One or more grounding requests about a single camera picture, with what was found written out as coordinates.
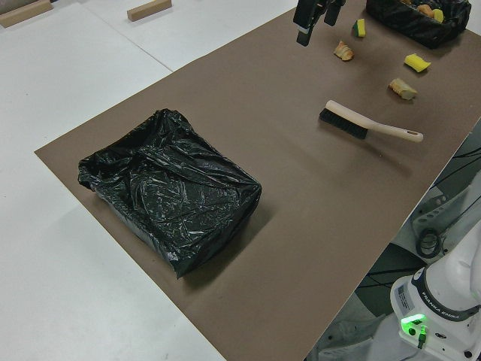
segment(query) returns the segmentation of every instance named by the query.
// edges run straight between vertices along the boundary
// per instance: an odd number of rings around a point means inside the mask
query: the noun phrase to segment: yellow sponge
[[[418,73],[425,70],[428,66],[431,65],[430,62],[425,62],[421,56],[417,56],[416,54],[406,56],[406,58],[404,59],[404,64],[410,66]]]
[[[356,20],[352,28],[354,29],[355,36],[357,36],[358,38],[363,38],[364,36],[366,36],[364,19]]]
[[[443,11],[441,9],[434,9],[433,12],[434,12],[434,18],[440,23],[442,23],[444,21]]]

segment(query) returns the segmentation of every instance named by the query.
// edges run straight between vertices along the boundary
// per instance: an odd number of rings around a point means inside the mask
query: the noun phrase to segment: green light
[[[406,317],[406,318],[402,318],[401,319],[401,323],[403,323],[404,325],[407,324],[407,323],[411,323],[411,322],[414,322],[414,321],[418,321],[418,320],[422,320],[425,318],[425,315],[424,314],[415,314],[414,316],[409,316],[409,317]]]

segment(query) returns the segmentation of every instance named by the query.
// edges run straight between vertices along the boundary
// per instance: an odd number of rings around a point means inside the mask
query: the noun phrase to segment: franka emika robot
[[[299,0],[297,41],[307,46],[321,15],[336,23],[345,0]],[[481,221],[450,253],[413,276],[399,278],[390,294],[399,336],[443,361],[481,354]]]

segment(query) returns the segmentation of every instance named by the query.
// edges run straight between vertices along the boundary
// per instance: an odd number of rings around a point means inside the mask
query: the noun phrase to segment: wooden brush handle
[[[375,132],[384,133],[387,135],[392,135],[398,138],[403,138],[408,141],[415,141],[420,142],[424,138],[421,133],[413,132],[412,130],[397,128],[395,126],[388,126],[386,124],[375,122],[372,119],[365,117],[355,111],[352,111],[349,108],[344,107],[343,105],[330,100],[325,105],[325,108],[333,113],[336,113],[338,116],[350,121],[351,123],[357,124],[358,126],[362,126],[363,128],[373,130]]]

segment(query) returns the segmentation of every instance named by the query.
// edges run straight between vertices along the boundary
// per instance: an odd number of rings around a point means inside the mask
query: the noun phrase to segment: black plastic bag
[[[78,180],[162,255],[178,278],[234,237],[262,190],[182,114],[168,109],[82,159]]]
[[[441,9],[444,21],[439,23],[417,11],[420,4]],[[413,6],[409,6],[400,0],[368,0],[366,10],[381,23],[434,49],[466,29],[471,4],[468,0],[413,0]]]

